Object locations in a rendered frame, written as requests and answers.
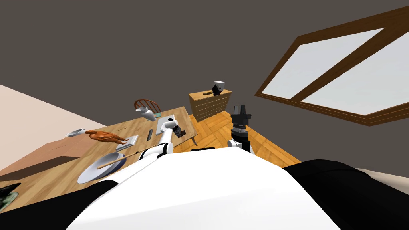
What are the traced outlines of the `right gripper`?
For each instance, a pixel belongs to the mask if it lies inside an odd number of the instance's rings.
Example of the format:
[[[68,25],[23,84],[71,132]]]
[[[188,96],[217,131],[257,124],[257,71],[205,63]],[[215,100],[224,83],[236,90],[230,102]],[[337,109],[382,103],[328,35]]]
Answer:
[[[251,114],[246,114],[246,106],[242,104],[240,110],[238,106],[234,107],[234,114],[230,115],[234,128],[245,128],[249,125]]]

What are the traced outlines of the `grey laptop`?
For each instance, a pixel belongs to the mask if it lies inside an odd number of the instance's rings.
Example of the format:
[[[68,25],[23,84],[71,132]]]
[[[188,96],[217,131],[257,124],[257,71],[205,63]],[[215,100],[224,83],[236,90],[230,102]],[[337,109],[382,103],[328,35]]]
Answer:
[[[169,121],[169,118],[171,118],[172,120],[175,120],[175,115],[172,114],[172,115],[169,115],[169,116],[160,117],[160,118],[158,119],[158,123],[157,123],[155,135],[159,135],[159,134],[162,132],[162,131],[161,131],[162,126],[163,126],[163,124],[164,124],[165,122],[168,122],[168,121]]]

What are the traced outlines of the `wooden chest of drawers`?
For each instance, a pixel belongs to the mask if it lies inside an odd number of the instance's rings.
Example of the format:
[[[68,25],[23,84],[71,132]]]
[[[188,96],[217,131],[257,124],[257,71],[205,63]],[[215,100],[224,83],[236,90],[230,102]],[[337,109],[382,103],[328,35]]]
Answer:
[[[232,95],[225,89],[224,81],[215,81],[210,91],[189,94],[193,117],[197,122],[223,112]]]

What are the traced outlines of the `brown wooden chair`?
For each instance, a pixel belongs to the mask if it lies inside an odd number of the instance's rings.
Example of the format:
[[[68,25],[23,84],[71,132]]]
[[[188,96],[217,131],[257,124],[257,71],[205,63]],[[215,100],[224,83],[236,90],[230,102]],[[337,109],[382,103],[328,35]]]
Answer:
[[[134,102],[134,107],[135,109],[138,109],[140,107],[147,107],[154,114],[162,112],[157,103],[153,102],[152,100],[148,100],[148,99],[136,100]]]

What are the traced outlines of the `white book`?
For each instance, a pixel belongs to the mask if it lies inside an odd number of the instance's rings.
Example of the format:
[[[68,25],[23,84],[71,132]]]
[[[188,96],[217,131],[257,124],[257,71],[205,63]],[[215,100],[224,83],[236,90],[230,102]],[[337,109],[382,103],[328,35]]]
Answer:
[[[116,147],[116,151],[121,151],[121,150],[124,150],[124,149],[126,149],[126,148],[128,148],[128,147],[132,147],[132,146],[134,146],[135,145],[135,143],[136,143],[136,140],[138,139],[138,135],[134,135],[134,136],[131,136],[131,137],[129,137],[129,139],[125,142],[125,144],[118,144],[118,146]]]

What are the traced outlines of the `wooden spoon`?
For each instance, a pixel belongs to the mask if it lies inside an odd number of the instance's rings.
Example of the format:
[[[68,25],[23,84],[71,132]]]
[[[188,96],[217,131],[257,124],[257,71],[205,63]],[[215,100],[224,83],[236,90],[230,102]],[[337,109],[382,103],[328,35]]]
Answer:
[[[162,147],[162,146],[161,146],[161,145],[151,146],[150,148],[143,149],[143,150],[141,150],[140,152],[142,153],[142,152],[145,152],[146,150],[158,151],[158,150],[159,150],[159,147]],[[111,162],[105,163],[105,164],[103,164],[103,165],[100,165],[100,166],[97,167],[97,169],[101,169],[101,168],[106,167],[106,166],[108,166],[108,165],[111,165],[111,164],[113,164],[113,163],[115,163],[115,162],[118,162],[118,161],[121,161],[121,160],[123,160],[123,159],[129,158],[129,157],[131,157],[131,156],[133,156],[133,155],[136,155],[137,153],[139,153],[139,151],[136,152],[136,153],[132,153],[132,154],[129,154],[129,155],[125,155],[124,157],[118,158],[118,159],[116,159],[116,160],[113,160],[113,161],[111,161]]]

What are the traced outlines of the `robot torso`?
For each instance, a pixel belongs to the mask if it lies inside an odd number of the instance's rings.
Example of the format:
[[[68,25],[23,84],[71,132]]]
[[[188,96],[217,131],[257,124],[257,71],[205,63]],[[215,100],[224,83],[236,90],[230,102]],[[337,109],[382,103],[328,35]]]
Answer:
[[[149,155],[67,230],[340,230],[283,168],[238,147]]]

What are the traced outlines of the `brown roast chicken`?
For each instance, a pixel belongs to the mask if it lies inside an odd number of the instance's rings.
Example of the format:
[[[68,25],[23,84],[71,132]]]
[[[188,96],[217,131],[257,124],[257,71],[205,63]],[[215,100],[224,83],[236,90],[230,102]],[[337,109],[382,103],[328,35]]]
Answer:
[[[112,132],[106,131],[95,131],[95,130],[88,130],[85,131],[85,134],[88,134],[91,139],[95,139],[99,142],[106,142],[106,143],[117,143],[117,144],[126,144],[129,139],[124,139]]]

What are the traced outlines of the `large white plate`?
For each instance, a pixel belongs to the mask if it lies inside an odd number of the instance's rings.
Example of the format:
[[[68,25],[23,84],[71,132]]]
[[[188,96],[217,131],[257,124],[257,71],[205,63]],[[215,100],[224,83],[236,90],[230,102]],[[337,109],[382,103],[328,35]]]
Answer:
[[[97,169],[97,167],[107,164],[111,161],[117,160],[119,158],[122,158],[124,156],[125,155],[122,153],[113,152],[99,158],[97,161],[95,161],[93,164],[91,164],[83,171],[83,173],[79,176],[77,180],[78,184],[84,184],[90,181],[101,179],[107,175],[115,173],[125,164],[127,159],[122,159],[121,161],[117,161],[101,169]]]

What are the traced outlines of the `brown framed window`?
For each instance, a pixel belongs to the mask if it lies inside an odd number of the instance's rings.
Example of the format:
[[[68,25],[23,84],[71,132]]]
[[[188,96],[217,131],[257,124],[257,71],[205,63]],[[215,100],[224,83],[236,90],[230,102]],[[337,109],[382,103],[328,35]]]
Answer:
[[[279,70],[282,69],[285,63],[287,63],[290,57],[301,45],[375,29],[379,29],[379,32],[376,35],[335,64],[317,80],[314,80],[292,98],[285,99],[264,93],[267,85],[273,80]],[[319,89],[363,62],[365,59],[374,55],[377,51],[385,48],[391,42],[407,32],[409,32],[409,6],[298,36],[283,55],[282,59],[277,63],[268,78],[258,89],[256,96],[369,127],[409,118],[409,102],[388,109],[383,109],[369,115],[359,115],[304,102],[304,99],[308,96],[317,92]]]

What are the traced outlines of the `wooden table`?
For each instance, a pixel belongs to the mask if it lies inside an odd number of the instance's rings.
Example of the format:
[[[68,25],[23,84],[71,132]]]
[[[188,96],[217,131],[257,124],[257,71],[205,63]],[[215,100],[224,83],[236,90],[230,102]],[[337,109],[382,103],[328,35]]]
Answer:
[[[122,138],[138,135],[139,137],[134,146],[121,151],[121,153],[124,155],[129,155],[159,143],[161,135],[155,135],[157,123],[157,121],[151,122],[145,118],[137,118],[100,128],[100,130],[112,132]],[[149,141],[146,141],[150,129],[153,130],[152,137]],[[0,182],[0,187],[19,182],[21,183],[21,185],[15,190],[19,193],[19,195],[3,211],[7,212],[92,185],[94,183],[93,181],[85,184],[78,184],[77,180],[81,173],[90,164],[105,154],[114,152],[116,146],[117,144],[115,143],[95,141],[81,158],[58,165],[54,168],[50,168],[21,180]],[[125,166],[136,162],[138,157],[139,154],[127,158]]]

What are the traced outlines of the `dark green object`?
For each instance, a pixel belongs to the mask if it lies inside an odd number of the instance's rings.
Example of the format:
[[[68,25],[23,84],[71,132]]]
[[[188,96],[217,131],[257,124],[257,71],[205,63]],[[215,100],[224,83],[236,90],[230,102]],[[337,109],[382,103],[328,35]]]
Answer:
[[[20,185],[21,183],[19,182],[0,188],[0,212],[2,212],[17,198],[19,193],[15,192],[14,190]]]

